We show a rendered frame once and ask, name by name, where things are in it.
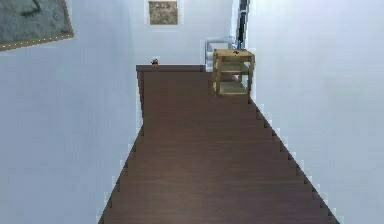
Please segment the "tan framed wall picture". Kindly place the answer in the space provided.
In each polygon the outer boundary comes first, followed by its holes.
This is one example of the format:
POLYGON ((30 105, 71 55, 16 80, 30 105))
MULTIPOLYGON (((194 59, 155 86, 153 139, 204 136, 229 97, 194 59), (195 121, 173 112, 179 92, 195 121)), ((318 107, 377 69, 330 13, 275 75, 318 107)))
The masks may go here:
POLYGON ((149 20, 151 25, 177 25, 177 0, 149 0, 149 20))

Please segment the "dark window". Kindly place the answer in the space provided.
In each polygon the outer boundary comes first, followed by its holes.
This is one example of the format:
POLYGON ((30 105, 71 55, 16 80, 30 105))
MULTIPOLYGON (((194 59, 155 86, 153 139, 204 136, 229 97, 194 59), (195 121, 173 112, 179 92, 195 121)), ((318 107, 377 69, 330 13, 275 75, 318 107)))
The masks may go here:
POLYGON ((239 0, 238 24, 237 24, 237 48, 243 49, 246 38, 247 17, 250 0, 239 0))

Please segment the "light wooden shelf unit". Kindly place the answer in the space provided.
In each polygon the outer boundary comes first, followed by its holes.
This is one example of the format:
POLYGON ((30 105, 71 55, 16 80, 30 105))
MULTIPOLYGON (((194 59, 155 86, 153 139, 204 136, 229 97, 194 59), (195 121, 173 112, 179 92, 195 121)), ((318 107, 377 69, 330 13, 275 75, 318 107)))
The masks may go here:
POLYGON ((255 55, 248 50, 215 49, 213 53, 212 83, 215 94, 246 95, 250 97, 255 67, 255 55))

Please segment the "grey framed wall picture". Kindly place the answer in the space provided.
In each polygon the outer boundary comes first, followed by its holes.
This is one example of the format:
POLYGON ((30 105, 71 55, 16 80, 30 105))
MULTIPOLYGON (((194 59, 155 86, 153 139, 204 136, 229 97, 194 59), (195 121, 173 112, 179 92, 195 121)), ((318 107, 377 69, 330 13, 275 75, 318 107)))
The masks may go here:
POLYGON ((65 0, 0 0, 0 52, 73 37, 65 0))

